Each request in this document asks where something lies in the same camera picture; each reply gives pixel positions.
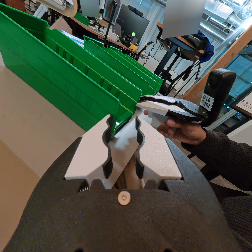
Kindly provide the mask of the grey desk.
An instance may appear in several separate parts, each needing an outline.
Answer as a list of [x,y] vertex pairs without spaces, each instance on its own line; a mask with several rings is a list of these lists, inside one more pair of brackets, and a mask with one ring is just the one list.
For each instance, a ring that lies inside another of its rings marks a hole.
[[1,65],[1,251],[39,178],[86,132]]

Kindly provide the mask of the green plastic bin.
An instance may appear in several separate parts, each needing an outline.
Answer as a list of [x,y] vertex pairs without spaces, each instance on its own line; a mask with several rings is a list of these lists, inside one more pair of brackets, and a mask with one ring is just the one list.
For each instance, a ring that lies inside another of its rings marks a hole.
[[121,61],[126,67],[149,83],[149,87],[151,87],[153,91],[149,91],[148,93],[155,95],[159,92],[162,85],[162,79],[136,61],[136,59],[133,58],[133,56],[136,56],[135,53],[124,48],[120,50],[113,46],[111,49],[117,54],[116,59],[119,59],[119,61]]
[[111,48],[105,48],[103,43],[88,36],[83,37],[84,49],[112,68],[122,77],[133,83],[135,86],[139,87],[142,90],[143,95],[154,95],[152,93],[148,93],[149,91],[153,91],[153,89],[149,87],[149,83],[126,67],[121,61],[119,61],[119,59],[116,59],[117,54],[113,52]]
[[4,64],[46,100],[88,131],[111,114],[114,135],[131,119],[141,90],[111,82],[83,61],[84,49],[48,23],[5,4],[0,7]]

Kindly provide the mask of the black standing desk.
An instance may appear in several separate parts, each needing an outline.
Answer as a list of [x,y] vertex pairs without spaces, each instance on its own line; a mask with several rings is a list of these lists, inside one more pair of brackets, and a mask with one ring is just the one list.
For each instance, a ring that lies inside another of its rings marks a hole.
[[174,54],[176,54],[176,57],[167,67],[167,72],[171,70],[171,68],[179,58],[184,58],[186,60],[195,62],[205,53],[204,50],[198,50],[189,41],[187,41],[181,36],[162,39],[163,25],[158,22],[156,26],[159,30],[156,39],[160,42],[160,45],[162,45],[167,51],[154,71],[154,74],[156,74],[157,76],[161,74],[162,70]]

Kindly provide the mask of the instruction sheet on stand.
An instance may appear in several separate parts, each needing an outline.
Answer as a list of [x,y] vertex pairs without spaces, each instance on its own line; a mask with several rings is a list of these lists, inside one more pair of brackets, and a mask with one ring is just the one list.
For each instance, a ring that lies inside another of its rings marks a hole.
[[66,16],[73,17],[78,10],[77,0],[36,0],[48,8]]

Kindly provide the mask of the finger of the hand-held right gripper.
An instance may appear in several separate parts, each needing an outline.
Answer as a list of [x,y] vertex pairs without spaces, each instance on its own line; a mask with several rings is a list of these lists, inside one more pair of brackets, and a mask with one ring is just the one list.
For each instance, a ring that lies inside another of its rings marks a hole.
[[143,101],[152,101],[158,103],[178,103],[180,99],[169,97],[169,96],[141,96],[141,102]]
[[148,115],[150,112],[149,117],[156,113],[162,116],[168,116],[168,113],[171,111],[180,112],[180,108],[175,105],[165,105],[163,103],[152,102],[152,101],[143,101],[136,104],[138,108],[144,110],[144,115]]

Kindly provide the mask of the black framed tag sign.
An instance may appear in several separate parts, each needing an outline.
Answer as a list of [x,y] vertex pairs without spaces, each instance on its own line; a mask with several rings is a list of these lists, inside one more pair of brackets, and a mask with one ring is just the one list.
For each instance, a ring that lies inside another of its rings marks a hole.
[[240,95],[230,107],[245,117],[252,119],[252,92]]

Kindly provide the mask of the small green bin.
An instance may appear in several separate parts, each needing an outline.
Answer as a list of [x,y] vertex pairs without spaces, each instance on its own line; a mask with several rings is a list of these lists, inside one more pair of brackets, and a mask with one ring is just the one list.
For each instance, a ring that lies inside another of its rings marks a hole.
[[73,18],[75,18],[80,23],[85,24],[86,26],[89,26],[89,24],[90,24],[90,19],[88,19],[86,16],[83,16],[79,12],[77,12]]

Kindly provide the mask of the blue cloth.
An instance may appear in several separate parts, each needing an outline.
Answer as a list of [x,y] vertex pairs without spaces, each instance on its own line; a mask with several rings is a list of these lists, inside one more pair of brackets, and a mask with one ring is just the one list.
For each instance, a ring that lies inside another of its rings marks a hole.
[[203,46],[204,54],[199,58],[200,63],[204,63],[209,61],[213,55],[214,55],[214,46],[210,43],[208,37],[202,33],[200,30],[198,30],[197,35],[203,39],[203,41],[206,43],[205,46]]

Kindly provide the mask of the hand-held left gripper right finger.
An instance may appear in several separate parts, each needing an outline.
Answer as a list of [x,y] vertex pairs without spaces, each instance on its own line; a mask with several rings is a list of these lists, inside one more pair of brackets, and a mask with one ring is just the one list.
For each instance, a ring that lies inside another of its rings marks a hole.
[[166,138],[140,117],[135,118],[137,142],[136,174],[147,185],[154,180],[158,185],[164,180],[182,178],[177,162],[174,159]]

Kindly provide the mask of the person's right forearm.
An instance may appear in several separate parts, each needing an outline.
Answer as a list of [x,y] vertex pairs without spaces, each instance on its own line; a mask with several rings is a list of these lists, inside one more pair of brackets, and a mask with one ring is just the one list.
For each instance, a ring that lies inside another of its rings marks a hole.
[[251,191],[252,147],[232,141],[225,134],[204,131],[206,138],[199,145],[181,140],[182,147],[239,189]]

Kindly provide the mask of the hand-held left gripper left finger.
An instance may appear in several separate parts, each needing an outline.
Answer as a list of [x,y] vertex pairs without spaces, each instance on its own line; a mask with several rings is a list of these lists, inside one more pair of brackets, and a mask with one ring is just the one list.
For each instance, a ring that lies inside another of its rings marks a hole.
[[99,179],[105,189],[111,189],[108,178],[113,170],[111,148],[111,129],[113,117],[106,115],[81,138],[71,163],[65,173],[66,180],[84,179],[91,186]]

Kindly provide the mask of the white and blue paper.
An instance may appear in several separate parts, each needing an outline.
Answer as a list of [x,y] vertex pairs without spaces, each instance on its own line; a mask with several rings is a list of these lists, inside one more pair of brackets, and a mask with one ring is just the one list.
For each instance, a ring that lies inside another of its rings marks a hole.
[[70,38],[72,41],[74,41],[75,43],[77,43],[79,46],[81,46],[82,48],[84,48],[84,40],[81,40],[80,38],[77,38],[67,32],[65,32],[64,30],[61,30],[61,32],[67,36],[68,38]]

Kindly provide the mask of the person's black sweater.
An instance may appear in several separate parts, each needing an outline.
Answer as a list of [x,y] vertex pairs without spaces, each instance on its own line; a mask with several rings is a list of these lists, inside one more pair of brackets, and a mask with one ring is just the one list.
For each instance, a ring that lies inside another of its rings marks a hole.
[[224,188],[216,193],[229,227],[243,251],[252,251],[252,196],[248,193]]

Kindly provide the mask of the person's right hand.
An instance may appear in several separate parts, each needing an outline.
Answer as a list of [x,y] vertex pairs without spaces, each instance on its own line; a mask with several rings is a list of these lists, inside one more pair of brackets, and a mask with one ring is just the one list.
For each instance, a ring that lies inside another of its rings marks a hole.
[[168,118],[157,128],[157,131],[166,138],[173,135],[174,139],[194,146],[199,145],[206,138],[206,131],[199,124],[186,123],[178,118]]

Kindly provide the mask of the computer monitor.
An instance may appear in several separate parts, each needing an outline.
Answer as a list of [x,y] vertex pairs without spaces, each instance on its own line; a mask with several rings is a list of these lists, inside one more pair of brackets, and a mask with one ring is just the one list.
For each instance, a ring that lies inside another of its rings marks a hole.
[[144,17],[136,14],[128,6],[122,4],[119,14],[116,19],[116,23],[121,26],[123,36],[135,34],[137,38],[137,44],[140,44],[140,41],[145,33],[145,30],[149,24],[149,21]]
[[[114,2],[116,2],[116,8],[115,8],[114,13],[112,13],[114,9]],[[109,23],[109,20],[112,16],[113,18],[112,18],[111,24],[114,26],[116,23],[120,6],[121,6],[121,0],[105,0],[102,19]]]

